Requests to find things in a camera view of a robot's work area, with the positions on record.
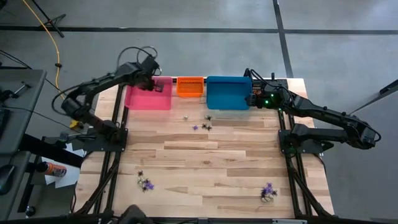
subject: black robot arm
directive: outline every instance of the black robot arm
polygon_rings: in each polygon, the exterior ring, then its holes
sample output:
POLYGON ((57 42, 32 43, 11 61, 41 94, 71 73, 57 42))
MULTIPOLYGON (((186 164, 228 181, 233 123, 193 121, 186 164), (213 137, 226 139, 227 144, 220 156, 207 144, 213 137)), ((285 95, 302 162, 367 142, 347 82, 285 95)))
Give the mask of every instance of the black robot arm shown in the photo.
POLYGON ((147 56, 142 63, 127 62, 114 73, 80 84, 76 90, 67 95, 61 108, 74 120, 92 125, 98 134, 104 136, 105 140, 118 142, 120 141, 119 128, 111 121, 103 121, 90 113, 95 95, 115 85, 139 86, 143 90, 152 91, 155 88, 152 76, 158 68, 159 64, 151 55, 147 56), (78 100, 79 96, 84 97, 83 102, 78 100))
POLYGON ((314 105, 310 100, 289 91, 277 80, 265 81, 254 70, 249 69, 245 71, 245 76, 248 76, 248 72, 263 82, 260 91, 246 98, 249 106, 282 110, 293 116, 311 117, 343 128, 343 130, 315 129, 308 128, 304 124, 295 124, 287 138, 292 146, 299 146, 305 140, 314 139, 346 142, 358 149, 370 149, 380 140, 380 134, 356 116, 333 111, 326 106, 314 105))

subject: pink bin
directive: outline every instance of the pink bin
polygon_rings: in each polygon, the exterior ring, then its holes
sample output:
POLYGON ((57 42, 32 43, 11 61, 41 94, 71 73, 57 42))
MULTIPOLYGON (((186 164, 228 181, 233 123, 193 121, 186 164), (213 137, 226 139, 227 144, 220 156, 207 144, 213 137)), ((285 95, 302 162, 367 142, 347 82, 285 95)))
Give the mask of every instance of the pink bin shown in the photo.
POLYGON ((163 91, 140 90, 138 87, 127 87, 124 104, 130 110, 170 110, 172 105, 172 77, 153 77, 155 83, 163 84, 163 91))

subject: wooden table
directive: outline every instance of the wooden table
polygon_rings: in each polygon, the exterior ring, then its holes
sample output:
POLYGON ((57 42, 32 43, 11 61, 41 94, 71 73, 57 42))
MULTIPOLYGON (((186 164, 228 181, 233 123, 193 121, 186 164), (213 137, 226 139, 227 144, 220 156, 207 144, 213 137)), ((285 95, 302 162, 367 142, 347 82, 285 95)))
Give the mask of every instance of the wooden table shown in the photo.
MULTIPOLYGON (((291 91, 307 97, 303 79, 288 79, 288 83, 291 91)), ((95 114, 100 118, 111 119, 116 90, 110 88, 99 95, 95 114)), ((295 120, 313 127, 312 118, 295 120)), ((174 90, 170 111, 131 110, 127 128, 129 138, 113 202, 116 214, 137 204, 149 217, 294 217, 286 163, 277 139, 276 111, 209 110, 206 96, 179 98, 174 90), (200 128, 207 114, 213 117, 211 131, 200 128), (150 178, 155 190, 142 192, 137 185, 139 170, 150 178), (267 182, 273 183, 279 195, 273 202, 263 203, 260 190, 267 182)), ((103 157, 103 152, 94 152, 84 162, 75 210, 97 187, 103 157)), ((303 164, 309 189, 333 213, 322 164, 311 154, 303 154, 303 164)), ((298 195, 304 212, 301 190, 298 195)))

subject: concrete floor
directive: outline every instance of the concrete floor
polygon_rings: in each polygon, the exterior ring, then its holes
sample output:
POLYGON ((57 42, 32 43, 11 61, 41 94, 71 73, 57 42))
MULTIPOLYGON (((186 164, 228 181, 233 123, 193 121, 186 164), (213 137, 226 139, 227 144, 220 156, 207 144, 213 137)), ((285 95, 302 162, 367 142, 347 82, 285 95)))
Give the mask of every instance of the concrete floor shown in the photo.
MULTIPOLYGON (((158 27, 158 28, 248 28, 277 29, 272 0, 53 0, 37 2, 49 16, 67 14, 60 26, 78 27, 158 27)), ((395 0, 279 0, 285 29, 398 29, 398 1, 395 0)), ((23 2, 10 1, 0 11, 0 25, 36 26, 38 22, 23 2)), ((241 76, 246 67, 263 77, 276 72, 286 77, 278 34, 183 33, 183 32, 64 32, 57 33, 63 68, 60 88, 99 77, 113 71, 119 51, 127 46, 153 45, 166 76, 241 76)), ((310 99, 318 105, 351 112, 390 82, 397 79, 398 35, 293 35, 286 36, 295 78, 304 78, 310 99)), ((55 80, 53 43, 45 32, 0 31, 0 49, 20 58, 33 68, 48 71, 55 80)), ((15 65, 1 58, 5 65, 15 65)), ((135 52, 123 61, 135 60, 135 52)), ((68 124, 55 114, 50 100, 57 91, 45 83, 36 112, 68 124)), ((325 124, 315 121, 318 127, 325 124)), ((38 138, 56 136, 65 128, 33 115, 27 132, 38 138)), ((337 157, 325 153, 328 172, 339 170, 337 157)), ((328 179, 335 213, 349 218, 344 186, 328 179)), ((68 213, 73 188, 36 187, 31 204, 37 217, 68 213)))

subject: blue bin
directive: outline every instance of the blue bin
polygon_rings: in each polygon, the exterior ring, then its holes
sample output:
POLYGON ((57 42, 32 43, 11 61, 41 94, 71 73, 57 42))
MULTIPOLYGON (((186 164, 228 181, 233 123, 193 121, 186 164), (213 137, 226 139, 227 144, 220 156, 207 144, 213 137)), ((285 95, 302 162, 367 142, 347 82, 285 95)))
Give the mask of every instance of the blue bin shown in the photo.
POLYGON ((208 77, 207 107, 212 110, 248 110, 245 97, 252 92, 249 77, 208 77))

